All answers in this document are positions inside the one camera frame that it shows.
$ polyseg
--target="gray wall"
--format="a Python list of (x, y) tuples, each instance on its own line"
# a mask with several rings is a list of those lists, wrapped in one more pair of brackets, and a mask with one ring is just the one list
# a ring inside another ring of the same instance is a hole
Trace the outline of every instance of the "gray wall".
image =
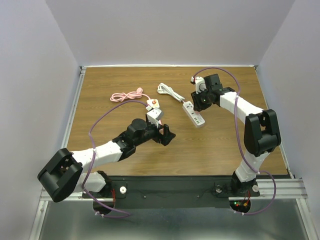
[(46, 2), (80, 65), (255, 65), (294, 0)]
[(44, 0), (0, 5), (0, 239), (27, 240), (79, 68)]
[(277, 111), (284, 149), (303, 177), (320, 230), (320, 1), (296, 0), (258, 69), (270, 108)]

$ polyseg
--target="white cord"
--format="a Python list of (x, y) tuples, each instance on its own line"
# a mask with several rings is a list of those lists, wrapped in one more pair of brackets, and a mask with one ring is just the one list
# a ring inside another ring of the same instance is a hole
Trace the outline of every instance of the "white cord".
[(180, 103), (185, 102), (185, 98), (183, 96), (180, 96), (171, 87), (165, 85), (164, 83), (160, 83), (156, 91), (158, 92), (158, 94), (169, 94), (170, 96), (178, 100)]

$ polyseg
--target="power strip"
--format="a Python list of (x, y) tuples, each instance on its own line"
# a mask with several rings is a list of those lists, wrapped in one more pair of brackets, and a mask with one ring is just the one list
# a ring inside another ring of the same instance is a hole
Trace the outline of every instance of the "power strip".
[(186, 101), (182, 105), (183, 110), (189, 116), (196, 128), (201, 128), (206, 121), (199, 112), (195, 112), (194, 105), (190, 101)]

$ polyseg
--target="wooden tabletop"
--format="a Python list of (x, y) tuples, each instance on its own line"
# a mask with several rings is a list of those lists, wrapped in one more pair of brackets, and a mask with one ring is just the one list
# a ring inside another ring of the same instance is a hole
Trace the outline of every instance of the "wooden tabletop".
[[(227, 110), (212, 105), (201, 112), (205, 126), (196, 128), (182, 109), (182, 103), (170, 95), (157, 93), (164, 83), (191, 101), (195, 86), (191, 76), (199, 67), (92, 67), (87, 68), (73, 120), (67, 148), (79, 151), (92, 148), (88, 132), (93, 123), (116, 106), (110, 101), (113, 93), (128, 93), (138, 87), (151, 98), (159, 100), (164, 112), (162, 122), (176, 134), (167, 145), (150, 140), (137, 147), (136, 153), (120, 162), (109, 163), (98, 169), (108, 175), (231, 175), (239, 166), (239, 153), (234, 116)], [(253, 67), (230, 67), (240, 82), (240, 96), (257, 107), (266, 109), (264, 97)], [(219, 70), (207, 70), (205, 77), (218, 73), (224, 87), (237, 89), (233, 79)], [(127, 103), (106, 116), (93, 130), (97, 146), (102, 145), (127, 129), (133, 119), (145, 119), (147, 110), (138, 103)], [(244, 125), (239, 121), (241, 139)], [(287, 174), (279, 147), (262, 164), (261, 170), (272, 174)]]

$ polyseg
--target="purple cable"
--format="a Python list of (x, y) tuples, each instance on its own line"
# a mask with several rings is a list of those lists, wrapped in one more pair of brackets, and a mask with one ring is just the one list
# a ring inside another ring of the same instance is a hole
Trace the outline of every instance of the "purple cable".
[[(255, 172), (256, 174), (259, 174), (259, 171), (256, 170), (256, 169), (254, 169), (254, 168), (249, 164), (249, 162), (247, 161), (247, 159), (246, 159), (246, 157), (245, 157), (245, 155), (244, 155), (244, 151), (243, 151), (242, 146), (241, 146), (241, 141), (240, 141), (240, 136), (239, 136), (239, 128), (238, 128), (238, 120), (237, 120), (237, 115), (238, 115), (238, 97), (239, 97), (240, 92), (241, 92), (240, 84), (239, 84), (238, 80), (236, 79), (236, 77), (235, 77), (231, 72), (229, 72), (229, 71), (227, 71), (227, 70), (225, 70), (225, 69), (223, 69), (223, 68), (214, 67), (214, 66), (206, 67), (206, 68), (201, 69), (200, 71), (196, 72), (196, 73), (193, 75), (193, 79), (195, 80), (195, 79), (196, 79), (196, 76), (197, 76), (199, 73), (201, 73), (201, 72), (203, 72), (203, 71), (205, 71), (205, 70), (208, 70), (208, 69), (218, 69), (218, 70), (221, 70), (221, 71), (229, 74), (229, 75), (233, 78), (233, 80), (235, 81), (235, 83), (236, 83), (236, 85), (237, 85), (237, 87), (238, 87), (238, 92), (236, 93), (235, 101), (234, 101), (234, 125), (235, 125), (236, 141), (237, 141), (237, 143), (238, 143), (238, 148), (239, 148), (241, 157), (242, 157), (243, 161), (245, 162), (245, 164), (246, 164), (253, 172)], [(244, 214), (244, 215), (255, 215), (255, 214), (259, 214), (259, 213), (262, 213), (262, 212), (264, 212), (265, 210), (267, 210), (267, 209), (271, 206), (271, 204), (274, 202), (275, 197), (276, 197), (276, 193), (277, 193), (277, 186), (276, 186), (275, 178), (274, 178), (274, 177), (271, 175), (271, 173), (268, 172), (268, 171), (263, 170), (263, 171), (260, 171), (260, 172), (261, 172), (261, 173), (266, 173), (266, 174), (268, 174), (268, 175), (270, 176), (272, 182), (273, 182), (274, 192), (273, 192), (273, 196), (272, 196), (271, 201), (269, 202), (269, 204), (268, 204), (265, 208), (263, 208), (263, 209), (261, 209), (261, 210), (259, 210), (259, 211), (247, 212), (247, 213), (243, 213), (243, 212), (236, 211), (236, 213)]]
[(85, 175), (85, 178), (83, 180), (83, 183), (81, 185), (81, 187), (83, 188), (83, 191), (88, 194), (88, 196), (90, 198), (92, 198), (96, 203), (98, 203), (99, 205), (101, 205), (102, 207), (106, 208), (106, 209), (109, 209), (111, 211), (115, 211), (115, 212), (118, 212), (118, 213), (122, 213), (122, 214), (125, 214), (125, 215), (121, 215), (121, 216), (108, 216), (108, 215), (102, 215), (100, 214), (102, 217), (105, 217), (105, 218), (113, 218), (113, 219), (122, 219), (122, 218), (126, 218), (126, 217), (129, 217), (131, 215), (131, 213), (127, 212), (127, 211), (123, 211), (123, 210), (119, 210), (119, 209), (116, 209), (116, 208), (113, 208), (113, 207), (109, 207), (105, 204), (103, 204), (101, 201), (99, 201), (98, 199), (96, 199), (87, 189), (85, 189), (85, 184), (88, 180), (88, 177), (91, 173), (91, 170), (94, 166), (94, 163), (95, 163), (95, 159), (96, 159), (96, 152), (94, 151), (96, 149), (96, 143), (94, 141), (94, 138), (92, 137), (92, 131), (93, 129), (95, 128), (95, 126), (97, 125), (98, 122), (100, 122), (105, 116), (107, 116), (109, 113), (111, 113), (113, 110), (117, 109), (118, 107), (124, 105), (124, 104), (127, 104), (127, 103), (139, 103), (139, 104), (142, 104), (144, 106), (147, 106), (145, 103), (143, 103), (142, 101), (137, 101), (137, 100), (128, 100), (128, 101), (124, 101), (120, 104), (118, 104), (117, 106), (111, 108), (109, 111), (107, 111), (105, 114), (103, 114), (93, 125), (92, 127), (90, 128), (90, 131), (88, 133), (89, 137), (90, 137), (90, 140), (91, 140), (91, 143), (92, 143), (92, 149), (93, 149), (93, 155), (92, 155), (92, 160), (91, 160), (91, 163), (90, 163), (90, 166), (89, 166), (89, 169), (88, 169), (88, 172), (86, 173)]

